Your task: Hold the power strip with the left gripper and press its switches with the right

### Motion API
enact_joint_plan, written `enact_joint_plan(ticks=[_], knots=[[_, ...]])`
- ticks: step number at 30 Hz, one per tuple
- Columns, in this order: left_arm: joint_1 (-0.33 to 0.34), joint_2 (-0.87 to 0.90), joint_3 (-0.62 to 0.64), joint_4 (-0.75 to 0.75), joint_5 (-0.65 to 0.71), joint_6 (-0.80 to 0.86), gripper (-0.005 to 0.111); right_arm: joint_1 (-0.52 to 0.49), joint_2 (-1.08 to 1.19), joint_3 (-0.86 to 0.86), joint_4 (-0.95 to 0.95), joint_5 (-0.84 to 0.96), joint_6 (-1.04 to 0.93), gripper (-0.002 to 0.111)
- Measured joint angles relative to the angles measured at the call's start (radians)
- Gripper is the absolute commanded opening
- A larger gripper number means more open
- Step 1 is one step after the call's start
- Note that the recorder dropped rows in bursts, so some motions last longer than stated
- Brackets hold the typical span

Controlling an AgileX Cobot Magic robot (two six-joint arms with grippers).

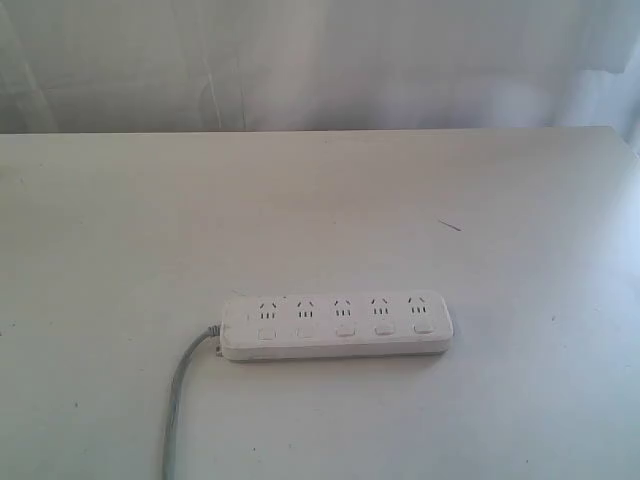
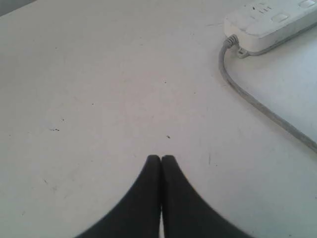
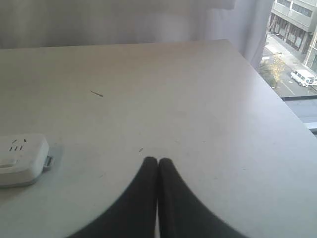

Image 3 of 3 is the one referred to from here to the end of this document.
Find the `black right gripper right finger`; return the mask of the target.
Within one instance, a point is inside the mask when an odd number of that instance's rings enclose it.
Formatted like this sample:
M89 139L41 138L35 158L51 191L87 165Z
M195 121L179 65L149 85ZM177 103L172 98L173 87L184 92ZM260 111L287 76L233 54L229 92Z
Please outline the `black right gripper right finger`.
M158 164L158 219L162 238L243 238L190 190L173 161Z

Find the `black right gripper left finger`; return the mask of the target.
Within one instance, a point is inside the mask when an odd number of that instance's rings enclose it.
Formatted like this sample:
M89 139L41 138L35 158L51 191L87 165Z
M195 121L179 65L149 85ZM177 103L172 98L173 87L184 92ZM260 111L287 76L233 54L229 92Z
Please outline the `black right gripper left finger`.
M146 157L120 197L72 238L153 238L157 211L158 161Z

